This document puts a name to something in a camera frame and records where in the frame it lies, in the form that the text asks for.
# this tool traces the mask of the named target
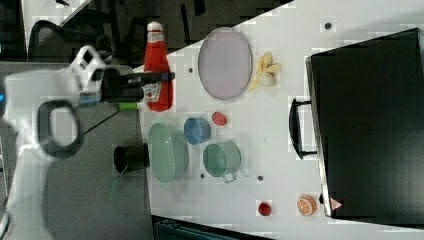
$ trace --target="orange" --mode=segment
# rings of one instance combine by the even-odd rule
[[[297,200],[297,208],[303,216],[311,216],[317,210],[317,205],[311,195],[303,194]]]

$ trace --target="green mug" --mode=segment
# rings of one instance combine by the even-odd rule
[[[203,152],[203,165],[213,177],[222,177],[225,183],[234,182],[241,163],[240,151],[234,143],[212,143]]]

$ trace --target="warning label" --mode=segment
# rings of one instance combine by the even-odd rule
[[[333,209],[333,211],[343,206],[341,203],[337,202],[336,200],[332,198],[330,198],[330,202],[331,202],[331,209]]]

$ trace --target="black cup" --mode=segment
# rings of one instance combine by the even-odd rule
[[[115,148],[113,162],[116,171],[119,173],[131,172],[148,167],[149,155],[147,144],[119,146]]]

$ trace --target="purple plate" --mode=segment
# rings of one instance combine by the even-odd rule
[[[243,35],[231,28],[218,28],[205,39],[198,59],[200,81],[214,98],[228,100],[246,88],[252,71],[252,56]]]

